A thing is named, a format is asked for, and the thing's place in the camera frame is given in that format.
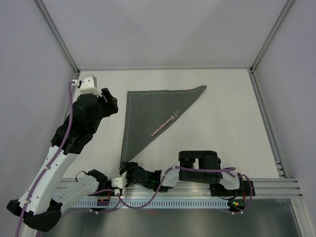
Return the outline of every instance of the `fork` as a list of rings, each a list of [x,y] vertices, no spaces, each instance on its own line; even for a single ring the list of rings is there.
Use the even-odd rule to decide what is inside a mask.
[[[180,110],[176,110],[176,112],[174,112],[173,115],[171,115],[171,117],[166,122],[164,122],[159,128],[157,128],[157,130],[153,132],[151,136],[152,137],[155,136],[163,127],[167,125],[167,123],[169,123],[170,121],[178,117],[179,114],[180,114]]]

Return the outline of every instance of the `gray cloth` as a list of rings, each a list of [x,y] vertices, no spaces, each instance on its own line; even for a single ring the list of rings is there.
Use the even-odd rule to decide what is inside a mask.
[[[190,90],[128,91],[120,163],[129,162],[166,131],[205,89],[203,85]],[[152,137],[176,110],[181,111],[179,116]]]

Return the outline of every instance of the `metal frame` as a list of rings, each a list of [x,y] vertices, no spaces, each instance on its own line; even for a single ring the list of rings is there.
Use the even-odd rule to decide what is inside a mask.
[[[302,192],[296,179],[251,179],[253,181],[256,196],[254,199],[280,199],[280,198],[303,198]],[[57,190],[63,190],[76,183],[75,179],[62,179]],[[123,192],[124,197],[131,199],[150,199],[154,192],[139,185],[130,186]],[[212,197],[208,184],[179,182],[167,193],[158,193],[158,199],[218,199]]]
[[[56,28],[50,14],[47,11],[46,6],[44,5],[42,0],[34,0],[36,6],[38,7],[39,11],[43,15],[46,23],[48,24],[49,28],[51,29],[55,39],[57,40],[61,50],[63,51],[66,59],[68,60],[69,64],[73,68],[76,77],[79,78],[80,69],[76,66],[73,57],[71,56],[66,44],[64,43],[58,29]],[[304,200],[302,199],[302,193],[299,188],[298,182],[295,179],[288,179],[286,173],[283,169],[283,164],[281,160],[281,153],[278,148],[277,140],[273,131],[273,127],[268,115],[268,111],[265,107],[261,92],[260,86],[255,76],[255,70],[258,67],[262,57],[264,56],[265,52],[267,51],[269,45],[271,44],[272,40],[274,39],[275,35],[277,34],[282,22],[285,20],[287,14],[289,13],[290,9],[294,5],[295,0],[287,0],[286,4],[284,5],[281,13],[279,14],[277,20],[275,21],[272,29],[268,37],[266,38],[264,44],[262,45],[257,57],[255,58],[253,64],[250,68],[245,67],[198,67],[198,68],[190,68],[190,69],[248,69],[249,77],[253,86],[254,94],[256,96],[256,100],[259,106],[259,110],[262,116],[262,120],[266,129],[266,133],[268,136],[268,140],[276,161],[276,167],[279,173],[279,179],[252,179],[254,182],[256,196],[254,198],[272,198],[272,199],[279,199],[279,198],[290,198],[292,201],[294,213],[296,219],[298,221],[302,236],[309,237],[309,236],[316,236],[313,232],[311,227],[312,224],[309,224],[309,219],[307,217],[306,211],[304,210]],[[188,69],[186,68],[166,68],[166,67],[157,67],[157,68],[117,68],[111,70],[162,70],[162,69]],[[85,69],[84,71],[99,71],[98,69]],[[69,113],[69,104],[65,110],[63,118]],[[68,185],[72,184],[74,180],[72,179],[62,179],[61,183],[58,186],[58,189],[64,189]],[[145,190],[140,186],[129,187],[126,189],[124,193],[129,197],[129,199],[149,199],[153,195],[153,192],[150,190]],[[190,201],[197,201],[197,200],[211,200],[215,201],[216,198],[210,196],[208,185],[205,184],[192,184],[192,183],[179,183],[173,190],[169,191],[166,194],[159,194],[157,196],[157,200],[176,200],[181,198],[181,200],[190,200]]]
[[[42,14],[45,22],[47,23],[48,27],[50,28],[51,32],[53,33],[57,43],[59,44],[59,47],[61,48],[62,52],[64,53],[67,61],[69,62],[70,66],[73,68],[73,70],[75,71],[75,74],[78,75],[80,70],[79,68],[76,66],[76,63],[73,59],[73,57],[71,56],[63,38],[61,37],[53,19],[51,18],[44,2],[42,0],[34,0],[35,5],[38,7],[40,13]]]
[[[109,203],[105,205],[98,205],[98,199],[100,197],[87,197],[78,201],[73,207],[76,208],[101,208],[109,209],[114,208],[119,199],[114,196],[111,197]],[[148,203],[149,198],[125,198],[124,201],[127,205],[142,206]],[[127,208],[122,203],[118,205],[118,208]],[[222,199],[188,199],[188,198],[155,198],[149,205],[144,208],[149,209],[228,209],[228,201]]]
[[[78,74],[76,74],[76,75],[74,76],[74,79],[79,80],[79,78],[80,78],[80,73],[78,73]],[[73,98],[73,99],[74,99],[74,97],[75,97],[76,89],[77,89],[77,87],[76,87],[76,86],[73,86],[73,88],[72,88],[72,98]],[[64,123],[66,117],[67,117],[67,116],[69,115],[69,113],[70,113],[70,110],[69,110],[70,108],[69,108],[69,106],[70,106],[70,103],[68,102],[68,104],[67,104],[66,107],[65,107],[65,111],[64,111],[64,113],[63,113],[62,120],[60,121],[61,124]]]
[[[272,42],[273,38],[277,34],[282,22],[284,21],[285,17],[289,13],[290,9],[292,8],[293,4],[296,0],[287,0],[283,9],[281,10],[279,16],[276,19],[276,22],[274,23],[272,29],[270,30],[268,37],[266,38],[265,42],[263,43],[255,61],[253,62],[252,66],[250,67],[252,71],[256,70],[258,67],[263,55],[267,51],[267,48],[269,47],[270,43]]]

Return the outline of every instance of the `gray wall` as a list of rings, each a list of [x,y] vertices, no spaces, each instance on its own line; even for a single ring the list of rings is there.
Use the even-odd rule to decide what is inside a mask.
[[[286,171],[316,222],[316,1],[296,1],[257,70]]]
[[[0,236],[13,236],[5,207],[42,165],[74,73],[33,1],[2,1],[0,32]]]
[[[81,70],[250,67],[286,0],[43,0]]]

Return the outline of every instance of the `white surface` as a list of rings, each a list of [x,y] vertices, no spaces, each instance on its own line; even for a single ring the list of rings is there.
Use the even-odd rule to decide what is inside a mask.
[[[283,153],[316,223],[316,1],[296,1],[256,71]]]
[[[44,0],[83,69],[251,66],[286,0]]]
[[[102,120],[97,133],[65,178],[98,169],[118,174],[128,90],[177,90],[207,85],[205,92],[167,131],[132,161],[147,170],[166,169],[184,150],[214,150],[223,167],[251,178],[278,178],[277,169],[247,70],[82,72],[94,75],[118,99],[118,114]]]
[[[44,164],[39,169],[33,182],[30,184],[25,193],[19,198],[20,207],[23,208],[24,201],[29,194],[28,190],[31,189],[37,177],[41,174],[43,169],[47,168],[47,164],[51,161],[52,157],[56,154],[58,150],[57,146],[50,147],[46,159],[44,159]],[[51,197],[53,196],[57,185],[59,184],[61,178],[63,177],[67,168],[76,159],[77,154],[68,153],[64,155],[62,152],[59,153],[56,160],[51,164],[50,169],[48,169],[38,182],[32,197],[30,198],[30,203],[26,208],[26,212],[32,211],[34,215],[42,214],[47,211]]]
[[[0,32],[0,236],[11,237],[18,218],[5,207],[43,164],[74,71],[33,1],[2,1]]]

